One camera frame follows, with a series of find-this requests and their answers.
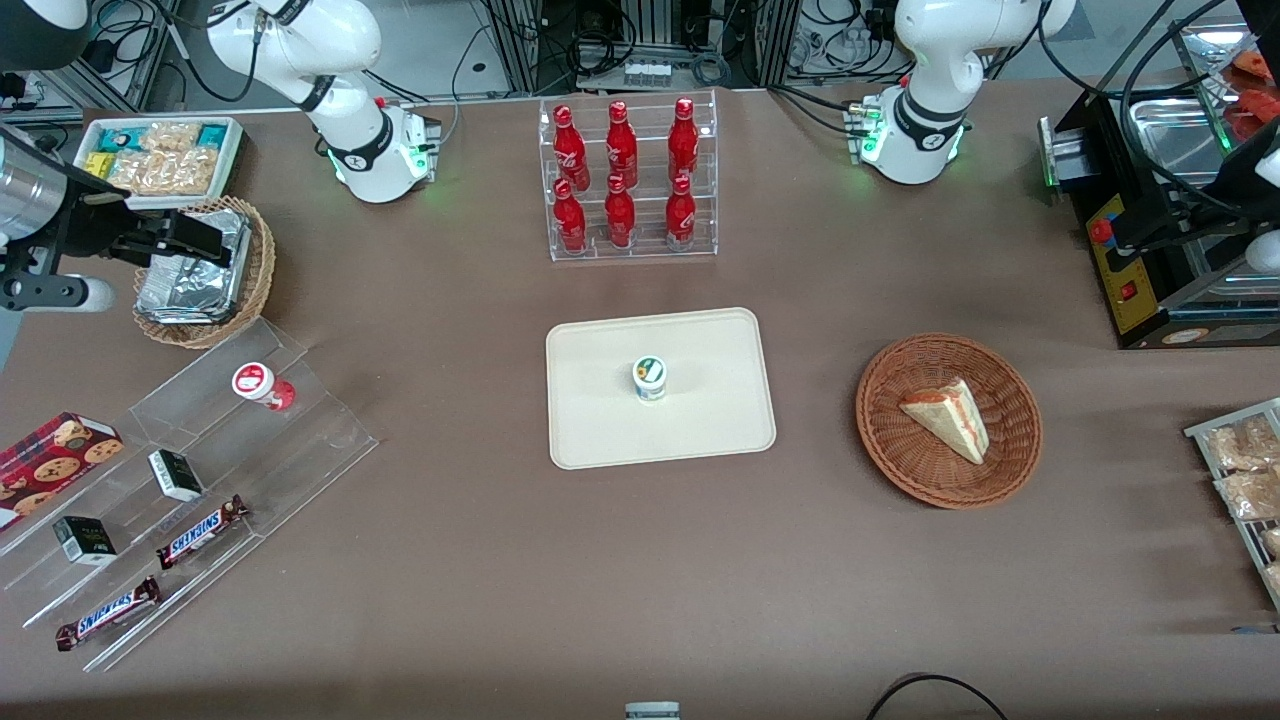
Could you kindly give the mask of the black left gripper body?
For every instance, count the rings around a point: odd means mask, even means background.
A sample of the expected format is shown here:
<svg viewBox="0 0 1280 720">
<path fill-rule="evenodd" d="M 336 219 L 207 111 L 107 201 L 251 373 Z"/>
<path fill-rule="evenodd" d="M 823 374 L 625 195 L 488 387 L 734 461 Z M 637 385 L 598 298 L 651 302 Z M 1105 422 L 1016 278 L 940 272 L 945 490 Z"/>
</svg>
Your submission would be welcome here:
<svg viewBox="0 0 1280 720">
<path fill-rule="evenodd" d="M 1271 120 L 1233 150 L 1204 193 L 1224 205 L 1204 205 L 1210 229 L 1234 229 L 1240 222 L 1277 225 L 1277 120 Z"/>
</svg>

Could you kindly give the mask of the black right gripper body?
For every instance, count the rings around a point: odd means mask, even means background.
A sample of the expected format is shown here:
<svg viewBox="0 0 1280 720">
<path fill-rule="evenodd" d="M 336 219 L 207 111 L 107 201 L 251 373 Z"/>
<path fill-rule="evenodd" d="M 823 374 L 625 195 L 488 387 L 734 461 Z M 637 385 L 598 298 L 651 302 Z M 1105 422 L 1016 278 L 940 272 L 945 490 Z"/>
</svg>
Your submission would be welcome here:
<svg viewBox="0 0 1280 720">
<path fill-rule="evenodd" d="M 136 252 L 118 247 L 118 240 L 136 229 L 125 200 L 129 191 L 68 184 L 50 229 L 54 245 L 47 268 L 58 269 L 63 256 L 106 258 L 136 265 Z"/>
</svg>

